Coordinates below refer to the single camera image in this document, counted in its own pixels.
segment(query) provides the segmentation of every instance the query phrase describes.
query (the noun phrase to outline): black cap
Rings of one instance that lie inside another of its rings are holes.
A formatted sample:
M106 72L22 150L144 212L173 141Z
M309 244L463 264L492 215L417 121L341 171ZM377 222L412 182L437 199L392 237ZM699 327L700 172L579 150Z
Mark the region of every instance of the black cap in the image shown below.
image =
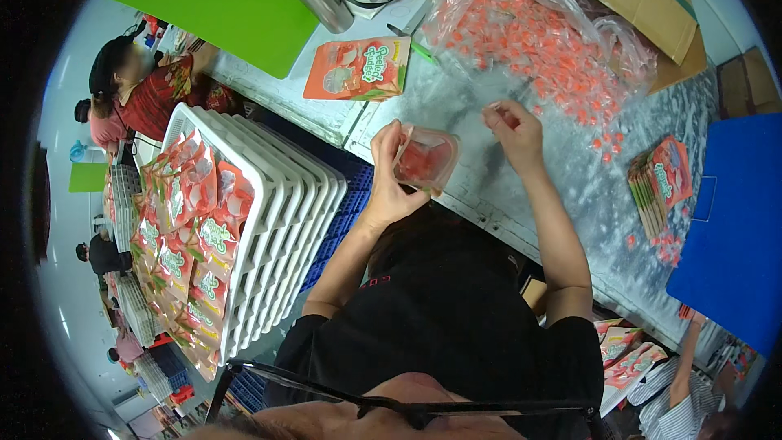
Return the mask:
M125 49L133 43L133 39L137 35L144 31L145 27L146 21L141 21L141 24L131 34L119 35L103 45L98 56L95 57L90 72L91 94L97 95L111 91L111 78L124 59Z

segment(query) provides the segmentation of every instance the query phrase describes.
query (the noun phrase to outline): clear plastic bag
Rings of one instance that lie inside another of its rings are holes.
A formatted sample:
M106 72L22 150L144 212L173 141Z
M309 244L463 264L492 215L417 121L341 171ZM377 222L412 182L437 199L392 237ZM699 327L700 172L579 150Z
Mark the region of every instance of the clear plastic bag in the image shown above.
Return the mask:
M656 55L630 23L612 15L591 21L577 0L433 1L422 30L447 68L474 81L502 69L600 132L604 161L621 151L617 116L656 78Z

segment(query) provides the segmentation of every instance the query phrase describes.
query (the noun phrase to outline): hand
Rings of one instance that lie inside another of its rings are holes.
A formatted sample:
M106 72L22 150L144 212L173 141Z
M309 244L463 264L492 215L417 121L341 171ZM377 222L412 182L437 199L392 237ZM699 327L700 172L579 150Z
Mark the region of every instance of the hand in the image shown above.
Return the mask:
M543 127L522 104L514 101L490 103L483 108L481 119L492 130L522 180L543 168Z
M371 142L375 176L369 202L360 220L380 233L389 224L412 214L430 199L424 191L406 194L393 176L392 165L400 145L401 128L402 123L395 119L383 126Z

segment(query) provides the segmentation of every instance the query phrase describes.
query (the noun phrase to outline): striped shirt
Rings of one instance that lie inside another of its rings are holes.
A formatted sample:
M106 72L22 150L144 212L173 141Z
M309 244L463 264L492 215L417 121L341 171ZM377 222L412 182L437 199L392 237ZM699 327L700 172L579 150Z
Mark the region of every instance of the striped shirt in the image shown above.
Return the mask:
M656 367L628 396L633 406L649 401L640 412L640 431L647 440L695 440L703 420L720 409L723 395L712 392L712 383L690 371L690 394L674 407L671 404L673 376L679 367L679 357Z

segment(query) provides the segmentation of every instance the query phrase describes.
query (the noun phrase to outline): woman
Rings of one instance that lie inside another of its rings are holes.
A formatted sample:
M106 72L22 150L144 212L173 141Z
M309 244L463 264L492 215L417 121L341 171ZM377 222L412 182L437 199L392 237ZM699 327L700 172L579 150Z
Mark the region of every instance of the woman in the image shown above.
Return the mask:
M139 34L117 36L106 43L92 65L92 113L107 119L113 112L128 128L163 141L171 112L179 102L234 114L242 105L228 87L202 74L217 47L200 42L176 62L152 71L145 48L133 44Z
M90 135L94 143L103 148L111 157L116 157L120 149L120 141L127 140L127 127L122 123L120 116L112 110L108 118L99 118L93 115L91 99L84 99L76 103L73 117L76 121L90 123Z
M406 194L393 177L401 128L394 121L371 142L376 167L367 207L312 288L275 366L356 396L401 403L531 401L531 409L548 414L430 416L417 431L422 425L409 424L395 410L377 407L358 414L352 403L318 401L322 396L312 388L269 381L264 401L278 407L253 415L259 435L210 427L193 438L583 440L590 435L584 415L554 411L578 403L589 405L594 415L603 394L603 367L590 321L589 265L543 165L542 126L512 101L487 106L483 122L502 145L532 206L549 293L546 327L538 325L519 295L518 270L507 252L485 232L433 220L406 224L429 197L423 191ZM390 244L378 245L386 237ZM367 262L369 280L361 286Z

